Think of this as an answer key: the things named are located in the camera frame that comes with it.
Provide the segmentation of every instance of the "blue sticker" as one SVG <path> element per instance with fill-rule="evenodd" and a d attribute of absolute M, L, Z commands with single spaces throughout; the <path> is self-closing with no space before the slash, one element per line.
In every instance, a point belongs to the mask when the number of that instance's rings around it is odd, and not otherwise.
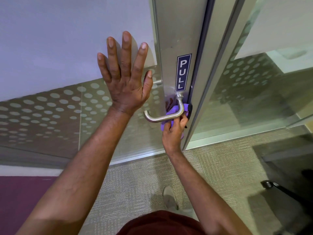
<path fill-rule="evenodd" d="M 175 92 L 185 90 L 191 54 L 177 57 L 177 72 L 176 72 L 176 89 Z"/>

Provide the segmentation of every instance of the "beige shoe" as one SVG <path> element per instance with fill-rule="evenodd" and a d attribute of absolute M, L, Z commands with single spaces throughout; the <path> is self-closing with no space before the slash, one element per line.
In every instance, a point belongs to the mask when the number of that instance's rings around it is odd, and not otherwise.
<path fill-rule="evenodd" d="M 163 201 L 167 209 L 178 210 L 178 204 L 173 189 L 170 186 L 164 187 Z"/>

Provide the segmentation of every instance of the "lever handle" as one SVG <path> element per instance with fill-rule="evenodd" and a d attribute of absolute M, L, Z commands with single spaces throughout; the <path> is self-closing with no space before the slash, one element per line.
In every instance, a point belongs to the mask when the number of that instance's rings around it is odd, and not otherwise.
<path fill-rule="evenodd" d="M 184 97 L 182 96 L 182 94 L 176 95 L 176 99 L 178 101 L 178 111 L 176 113 L 164 115 L 164 116 L 157 117 L 157 118 L 151 117 L 147 110 L 143 111 L 143 114 L 144 114 L 145 118 L 147 119 L 147 121 L 150 121 L 152 123 L 157 123 L 157 122 L 162 122 L 164 120 L 174 119 L 176 117 L 181 116 L 184 113 L 184 104 L 182 102 L 183 98 Z"/>

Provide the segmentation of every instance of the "person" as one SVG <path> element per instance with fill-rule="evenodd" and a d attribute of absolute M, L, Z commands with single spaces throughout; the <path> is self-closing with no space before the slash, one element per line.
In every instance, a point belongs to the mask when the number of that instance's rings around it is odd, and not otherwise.
<path fill-rule="evenodd" d="M 131 35 L 123 32 L 121 64 L 115 39 L 108 37 L 108 65 L 102 53 L 98 66 L 112 97 L 112 106 L 100 126 L 69 162 L 54 184 L 39 200 L 17 234 L 78 234 L 99 193 L 116 145 L 127 123 L 149 98 L 152 72 L 147 71 L 142 84 L 148 45 L 142 43 L 131 67 Z M 185 115 L 167 122 L 162 134 L 166 154 L 187 192 L 199 221 L 187 217 L 170 187 L 163 191 L 167 208 L 129 221 L 122 234 L 252 234 L 236 213 L 197 173 L 184 157 L 181 135 L 188 119 Z"/>

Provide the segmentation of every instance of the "maroon shirt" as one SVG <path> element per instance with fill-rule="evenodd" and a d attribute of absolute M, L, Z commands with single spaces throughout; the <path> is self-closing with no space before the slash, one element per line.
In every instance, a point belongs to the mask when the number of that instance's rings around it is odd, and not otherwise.
<path fill-rule="evenodd" d="M 205 232 L 200 223 L 193 218 L 158 210 L 129 221 L 117 233 L 117 235 L 140 234 L 203 235 Z"/>

